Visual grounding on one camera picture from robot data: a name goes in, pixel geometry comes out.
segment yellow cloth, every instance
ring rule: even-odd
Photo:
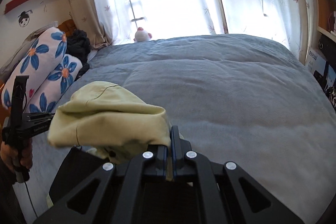
[[[112,150],[118,163],[145,151],[149,144],[170,146],[169,122],[164,108],[148,105],[116,84],[97,81],[57,108],[48,142]]]

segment triangular cutout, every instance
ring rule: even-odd
[[[247,202],[253,213],[258,213],[271,206],[271,202],[265,198],[250,182],[245,178],[240,178],[239,183],[243,189]]]
[[[86,214],[90,203],[95,196],[99,183],[100,180],[94,179],[92,182],[90,182],[90,184],[85,186],[80,192],[78,192],[68,201],[68,208],[82,215]]]

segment gray pillow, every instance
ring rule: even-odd
[[[22,60],[22,58],[25,56],[25,54],[30,49],[35,40],[39,37],[39,35],[43,33],[45,30],[57,26],[58,22],[54,21],[28,35],[28,37],[23,41],[21,47],[17,49],[14,55],[11,58],[9,58],[7,62],[0,69],[0,80],[3,83],[6,83],[16,65]]]

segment cartoon face drawing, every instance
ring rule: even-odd
[[[33,13],[32,10],[29,11],[23,11],[21,13],[21,15],[19,16],[19,25],[20,27],[26,27],[29,23],[29,15],[28,12],[30,12],[31,14]]]

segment blue flower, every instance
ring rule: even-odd
[[[4,100],[4,103],[5,103],[5,106],[10,108],[12,105],[11,105],[11,99],[9,97],[9,92],[8,90],[6,89],[5,90],[5,93],[3,95],[3,100]]]
[[[41,110],[39,110],[38,107],[34,104],[29,105],[29,110],[30,110],[30,113],[51,112],[53,108],[55,107],[56,103],[57,103],[56,101],[53,101],[47,106],[47,98],[43,92],[40,96],[40,109]]]
[[[68,84],[70,86],[73,83],[74,79],[70,72],[73,72],[77,67],[77,64],[75,62],[71,62],[69,64],[69,57],[67,55],[63,58],[62,63],[63,65],[58,64],[58,66],[55,68],[55,70],[58,70],[58,72],[55,72],[54,74],[48,76],[48,80],[50,81],[56,81],[62,76],[61,94],[66,91]]]
[[[21,74],[25,72],[30,60],[31,60],[31,65],[33,66],[33,68],[37,70],[39,67],[39,57],[37,56],[37,54],[49,52],[49,47],[46,44],[41,44],[36,48],[36,45],[38,44],[38,42],[39,42],[39,39],[36,39],[36,41],[33,43],[29,51],[23,57],[23,58],[26,57],[26,59],[22,63],[22,66],[20,69]]]
[[[63,53],[63,56],[67,50],[67,36],[63,32],[53,32],[51,34],[51,38],[55,40],[61,40],[61,42],[58,44],[56,53],[55,53],[55,58],[60,56],[61,53]]]

